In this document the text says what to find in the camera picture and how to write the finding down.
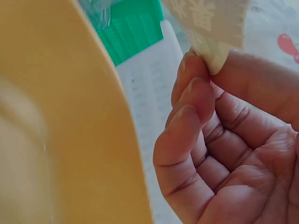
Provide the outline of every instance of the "blurred object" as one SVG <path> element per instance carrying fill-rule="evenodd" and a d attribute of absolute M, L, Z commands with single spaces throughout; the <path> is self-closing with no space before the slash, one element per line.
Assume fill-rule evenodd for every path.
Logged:
<path fill-rule="evenodd" d="M 113 4 L 105 29 L 98 26 L 97 16 L 87 15 L 115 66 L 163 39 L 160 21 L 164 17 L 159 0 L 121 0 Z"/>
<path fill-rule="evenodd" d="M 0 223 L 152 224 L 123 88 L 78 1 L 3 1 L 0 27 Z"/>
<path fill-rule="evenodd" d="M 79 0 L 95 28 L 104 29 L 110 25 L 110 7 L 121 0 Z"/>

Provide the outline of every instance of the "green plastic box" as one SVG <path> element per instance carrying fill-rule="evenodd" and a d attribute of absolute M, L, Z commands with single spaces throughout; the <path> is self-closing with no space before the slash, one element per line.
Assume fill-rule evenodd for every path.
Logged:
<path fill-rule="evenodd" d="M 116 66 L 163 39 L 160 0 L 122 0 L 113 4 L 110 24 L 104 29 L 96 24 L 95 14 L 87 16 Z"/>

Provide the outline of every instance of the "paper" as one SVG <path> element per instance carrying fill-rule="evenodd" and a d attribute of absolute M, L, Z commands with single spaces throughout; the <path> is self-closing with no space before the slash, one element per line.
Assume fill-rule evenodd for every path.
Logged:
<path fill-rule="evenodd" d="M 181 24 L 194 50 L 215 75 L 230 49 L 243 50 L 249 0 L 163 0 Z"/>
<path fill-rule="evenodd" d="M 181 224 L 164 200 L 153 166 L 155 142 L 164 130 L 171 92 L 183 57 L 168 21 L 161 22 L 164 39 L 117 67 L 137 128 L 156 224 Z"/>

